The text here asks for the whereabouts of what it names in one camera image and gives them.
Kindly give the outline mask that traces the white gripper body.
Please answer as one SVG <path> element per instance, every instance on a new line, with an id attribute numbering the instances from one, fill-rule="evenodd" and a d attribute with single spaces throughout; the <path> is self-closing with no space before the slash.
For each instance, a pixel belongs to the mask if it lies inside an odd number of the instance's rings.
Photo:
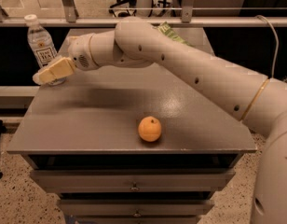
<path id="1" fill-rule="evenodd" d="M 89 42 L 92 34 L 70 36 L 69 38 L 69 57 L 75 63 L 75 66 L 83 71 L 96 70 L 99 66 L 91 57 Z"/>

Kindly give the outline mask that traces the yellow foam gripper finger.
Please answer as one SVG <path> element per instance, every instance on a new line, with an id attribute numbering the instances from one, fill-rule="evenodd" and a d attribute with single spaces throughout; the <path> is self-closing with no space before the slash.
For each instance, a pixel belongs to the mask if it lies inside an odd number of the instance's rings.
<path id="1" fill-rule="evenodd" d="M 69 57 L 58 56 L 48 65 L 40 68 L 33 81 L 38 85 L 48 84 L 57 79 L 69 77 L 75 72 L 75 63 Z"/>

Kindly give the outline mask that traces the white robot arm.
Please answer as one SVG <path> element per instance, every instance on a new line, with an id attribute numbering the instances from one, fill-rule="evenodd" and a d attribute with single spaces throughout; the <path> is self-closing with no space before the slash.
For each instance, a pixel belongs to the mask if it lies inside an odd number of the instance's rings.
<path id="1" fill-rule="evenodd" d="M 106 65 L 158 63 L 233 118 L 266 138 L 253 192 L 250 224 L 287 224 L 287 83 L 211 56 L 161 33 L 141 18 L 122 19 L 111 32 L 82 35 L 66 58 L 34 74 L 42 85 Z"/>

